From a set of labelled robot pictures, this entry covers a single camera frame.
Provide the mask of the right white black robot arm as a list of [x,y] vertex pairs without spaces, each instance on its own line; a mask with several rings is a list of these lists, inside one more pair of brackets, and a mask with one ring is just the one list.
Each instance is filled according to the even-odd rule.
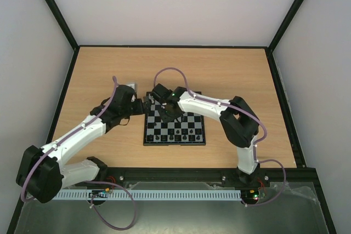
[[216,99],[177,87],[167,89],[157,84],[150,93],[153,101],[161,105],[160,116],[170,122],[184,113],[194,113],[218,121],[228,141],[237,149],[236,177],[247,186],[258,180],[259,164],[255,146],[259,119],[241,97],[231,100]]

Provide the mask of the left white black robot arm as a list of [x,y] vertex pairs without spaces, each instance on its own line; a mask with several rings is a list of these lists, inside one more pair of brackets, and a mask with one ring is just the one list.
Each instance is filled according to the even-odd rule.
[[41,203],[52,200],[68,186],[84,181],[102,181],[107,177],[107,165],[96,157],[68,164],[68,161],[90,142],[121,124],[123,119],[149,112],[148,98],[138,98],[133,87],[119,85],[112,96],[91,110],[74,129],[40,148],[28,147],[20,163],[16,183],[21,186],[21,199],[26,193]]

